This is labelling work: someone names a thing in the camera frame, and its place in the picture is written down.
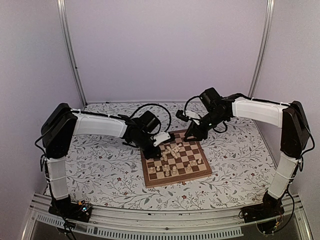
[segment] robotic arm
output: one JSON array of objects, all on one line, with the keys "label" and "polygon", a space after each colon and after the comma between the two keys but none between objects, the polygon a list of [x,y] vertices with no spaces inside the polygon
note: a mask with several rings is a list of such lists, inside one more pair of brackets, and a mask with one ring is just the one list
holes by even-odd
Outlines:
[{"label": "robotic arm", "polygon": [[209,130],[233,117],[249,118],[282,128],[281,155],[271,186],[264,194],[261,204],[244,207],[242,214],[246,223],[283,214],[281,199],[296,176],[303,150],[311,136],[302,104],[298,101],[280,104],[251,99],[241,93],[222,97],[214,88],[205,90],[197,97],[208,114],[200,117],[187,111],[188,102],[184,111],[178,110],[176,113],[179,119],[191,121],[185,134],[185,142],[207,139]]},{"label": "robotic arm", "polygon": [[125,140],[123,144],[140,148],[146,159],[161,156],[160,143],[171,142],[174,134],[151,132],[161,125],[150,111],[140,117],[106,115],[71,109],[61,103],[41,128],[44,152],[44,170],[51,193],[49,212],[63,218],[88,222],[91,204],[71,203],[67,189],[66,155],[73,135],[107,135]]}]

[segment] chessboard border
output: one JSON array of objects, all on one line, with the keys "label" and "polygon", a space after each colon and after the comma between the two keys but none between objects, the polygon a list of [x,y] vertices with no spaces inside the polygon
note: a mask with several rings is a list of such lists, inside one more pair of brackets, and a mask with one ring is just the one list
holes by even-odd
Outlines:
[{"label": "chessboard border", "polygon": [[[180,134],[180,133],[185,133],[186,131],[187,130],[184,129],[184,130],[171,131],[170,133],[172,133],[172,134]],[[173,176],[173,177],[170,177],[170,182],[168,182],[168,178],[149,180],[147,160],[146,160],[143,152],[140,151],[145,187],[147,189],[149,189],[149,188],[155,188],[155,187],[168,186],[168,185],[171,185],[171,184],[177,184],[179,182],[184,182],[184,181],[191,181],[191,180],[197,180],[197,179],[210,177],[212,175],[212,169],[211,169],[211,167],[209,165],[209,162],[208,162],[207,157],[206,157],[206,155],[204,153],[204,150],[202,149],[202,146],[200,145],[200,143],[198,141],[195,141],[195,143],[196,143],[196,145],[198,147],[198,150],[199,150],[199,152],[201,154],[203,163],[206,166],[206,170],[189,173],[188,174],[189,177],[187,179],[185,179],[185,177],[184,177],[185,174],[184,175]]]}]

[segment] wooden chessboard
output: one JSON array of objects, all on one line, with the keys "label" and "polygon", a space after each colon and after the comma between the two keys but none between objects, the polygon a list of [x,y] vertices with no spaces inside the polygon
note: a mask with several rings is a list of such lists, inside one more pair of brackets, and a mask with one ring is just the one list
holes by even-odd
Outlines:
[{"label": "wooden chessboard", "polygon": [[[186,130],[173,131],[172,133],[174,133],[175,140],[159,145],[161,152],[164,152],[167,146],[174,148],[176,145],[182,144],[180,151],[176,154],[176,159],[169,153],[167,154],[167,161],[161,160],[160,158],[150,158],[146,160],[141,151],[141,162],[146,188],[167,186],[178,182],[211,176],[212,170],[200,143],[195,141],[184,142],[185,132]],[[188,164],[191,165],[189,171],[187,171]],[[169,176],[166,176],[165,165],[170,166]],[[177,167],[177,173],[175,175],[172,174],[174,166]]]}]

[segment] chessboard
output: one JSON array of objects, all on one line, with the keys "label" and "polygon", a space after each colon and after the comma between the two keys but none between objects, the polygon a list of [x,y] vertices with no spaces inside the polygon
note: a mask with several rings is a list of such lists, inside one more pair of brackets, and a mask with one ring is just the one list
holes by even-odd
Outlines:
[{"label": "chessboard", "polygon": [[178,152],[168,153],[165,158],[147,160],[141,151],[146,188],[167,186],[211,176],[212,170],[200,143],[184,142],[185,132],[186,130],[173,131],[175,140],[159,145],[162,154],[168,149],[167,147],[177,149],[177,146],[180,146]]}]

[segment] floral tablecloth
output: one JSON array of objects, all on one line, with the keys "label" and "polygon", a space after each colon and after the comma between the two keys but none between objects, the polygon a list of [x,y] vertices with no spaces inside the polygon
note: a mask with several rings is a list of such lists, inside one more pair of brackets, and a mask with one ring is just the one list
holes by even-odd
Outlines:
[{"label": "floral tablecloth", "polygon": [[[186,129],[189,123],[175,117],[183,103],[161,103],[172,115],[170,131]],[[130,115],[142,103],[89,104],[85,110],[111,115]],[[201,103],[188,109],[204,116]],[[167,113],[156,106],[152,111],[162,122]],[[67,186],[72,200],[94,205],[143,210],[199,210],[253,204],[275,174],[275,166],[255,123],[233,118],[225,133],[209,132],[200,144],[212,168],[212,176],[169,186],[145,188],[140,152],[125,146],[122,139],[101,135],[73,136],[66,161]]]}]

